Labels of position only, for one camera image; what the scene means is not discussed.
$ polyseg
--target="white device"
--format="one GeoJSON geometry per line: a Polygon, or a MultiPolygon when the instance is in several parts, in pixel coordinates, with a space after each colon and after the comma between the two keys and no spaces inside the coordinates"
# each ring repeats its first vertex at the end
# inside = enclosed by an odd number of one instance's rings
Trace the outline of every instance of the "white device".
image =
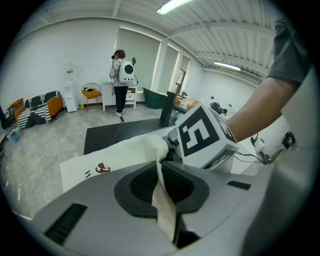
{"type": "Polygon", "coordinates": [[[239,149],[225,121],[202,102],[175,125],[184,165],[214,171],[239,149]]]}
{"type": "Polygon", "coordinates": [[[62,90],[63,99],[68,112],[75,112],[79,108],[76,84],[72,81],[66,81],[62,90]]]}
{"type": "Polygon", "coordinates": [[[135,80],[135,68],[129,61],[121,63],[119,68],[119,82],[124,84],[133,83],[135,80]]]}

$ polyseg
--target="white table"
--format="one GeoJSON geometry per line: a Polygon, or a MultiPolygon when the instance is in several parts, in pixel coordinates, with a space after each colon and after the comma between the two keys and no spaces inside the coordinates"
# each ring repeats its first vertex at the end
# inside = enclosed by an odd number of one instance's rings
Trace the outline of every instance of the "white table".
{"type": "MultiPolygon", "coordinates": [[[[128,92],[125,97],[125,105],[133,105],[133,108],[136,108],[137,103],[137,91],[138,86],[129,86],[128,92]]],[[[101,82],[101,93],[102,93],[102,108],[105,111],[105,106],[116,105],[116,95],[113,94],[113,87],[111,81],[102,81],[101,82]]]]}

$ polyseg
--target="orange sofa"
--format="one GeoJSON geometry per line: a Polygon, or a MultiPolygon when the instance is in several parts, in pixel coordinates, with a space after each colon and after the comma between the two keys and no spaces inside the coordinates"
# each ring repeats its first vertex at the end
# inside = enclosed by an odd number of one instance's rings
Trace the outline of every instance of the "orange sofa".
{"type": "Polygon", "coordinates": [[[52,91],[27,99],[24,106],[14,112],[14,118],[21,128],[29,128],[50,122],[63,107],[60,92],[52,91]]]}

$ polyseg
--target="black floor mat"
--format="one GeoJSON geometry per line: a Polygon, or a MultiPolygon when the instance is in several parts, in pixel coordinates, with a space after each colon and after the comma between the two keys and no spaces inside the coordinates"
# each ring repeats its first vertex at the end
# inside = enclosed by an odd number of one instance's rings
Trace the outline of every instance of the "black floor mat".
{"type": "MultiPolygon", "coordinates": [[[[174,117],[171,117],[170,120],[174,125],[174,117]]],[[[89,128],[86,130],[83,154],[87,155],[103,150],[118,142],[160,128],[163,128],[163,126],[158,118],[89,128]]]]}

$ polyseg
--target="gray floor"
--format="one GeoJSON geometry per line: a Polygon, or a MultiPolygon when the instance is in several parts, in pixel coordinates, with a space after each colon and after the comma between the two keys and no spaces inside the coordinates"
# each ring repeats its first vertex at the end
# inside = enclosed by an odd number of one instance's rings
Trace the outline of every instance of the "gray floor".
{"type": "MultiPolygon", "coordinates": [[[[83,155],[88,128],[120,123],[115,112],[113,106],[105,112],[99,106],[90,107],[88,112],[62,112],[57,115],[57,120],[24,129],[16,145],[7,143],[7,161],[2,176],[8,182],[4,191],[13,210],[33,218],[40,209],[61,195],[59,163],[83,155]]],[[[160,114],[161,109],[137,104],[136,109],[126,107],[123,118],[125,122],[133,122],[159,118],[160,114]]]]}

